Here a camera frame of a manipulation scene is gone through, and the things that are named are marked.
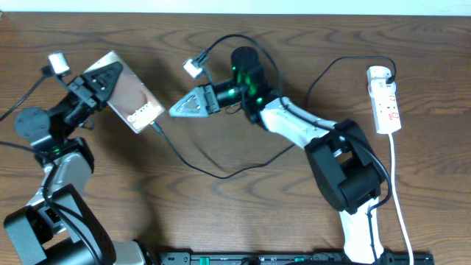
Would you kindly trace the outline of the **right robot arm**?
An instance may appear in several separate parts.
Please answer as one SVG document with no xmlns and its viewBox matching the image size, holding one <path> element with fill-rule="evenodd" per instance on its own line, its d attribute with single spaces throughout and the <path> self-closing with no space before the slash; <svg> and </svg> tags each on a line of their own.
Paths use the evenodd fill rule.
<svg viewBox="0 0 471 265">
<path fill-rule="evenodd" d="M 293 104 L 268 83 L 254 48 L 238 47 L 230 61 L 232 78 L 196 86 L 170 108 L 170 116 L 207 118 L 238 104 L 251 123 L 298 146 L 322 196 L 340 214 L 347 259 L 379 264 L 384 248 L 376 210 L 383 204 L 380 186 L 391 180 L 361 128 L 352 120 L 325 120 Z"/>
</svg>

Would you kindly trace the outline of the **white power strip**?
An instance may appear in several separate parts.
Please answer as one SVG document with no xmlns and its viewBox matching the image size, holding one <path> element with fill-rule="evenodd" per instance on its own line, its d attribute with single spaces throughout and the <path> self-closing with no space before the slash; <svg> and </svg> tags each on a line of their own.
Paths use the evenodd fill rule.
<svg viewBox="0 0 471 265">
<path fill-rule="evenodd" d="M 391 71 L 384 66 L 371 66 L 366 71 L 375 128 L 378 134 L 388 135 L 401 129 L 396 99 L 396 83 L 390 81 Z"/>
</svg>

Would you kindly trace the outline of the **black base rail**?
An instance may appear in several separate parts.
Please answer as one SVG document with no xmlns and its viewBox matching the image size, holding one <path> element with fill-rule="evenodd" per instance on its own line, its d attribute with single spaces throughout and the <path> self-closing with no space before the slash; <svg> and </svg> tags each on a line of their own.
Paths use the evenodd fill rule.
<svg viewBox="0 0 471 265">
<path fill-rule="evenodd" d="M 341 252 L 304 254 L 161 252 L 158 255 L 163 265 L 356 264 Z"/>
</svg>

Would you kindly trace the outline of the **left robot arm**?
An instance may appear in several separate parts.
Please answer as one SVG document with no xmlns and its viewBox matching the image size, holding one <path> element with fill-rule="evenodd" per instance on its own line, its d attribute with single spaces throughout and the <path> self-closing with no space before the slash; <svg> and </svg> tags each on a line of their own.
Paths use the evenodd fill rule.
<svg viewBox="0 0 471 265">
<path fill-rule="evenodd" d="M 112 241 L 81 196 L 94 171 L 84 138 L 71 138 L 94 113 L 103 110 L 122 74 L 111 63 L 65 84 L 67 94 L 54 107 L 23 109 L 15 130 L 29 142 L 45 172 L 37 194 L 4 219 L 4 229 L 23 264 L 159 264 L 148 247 L 134 239 Z"/>
</svg>

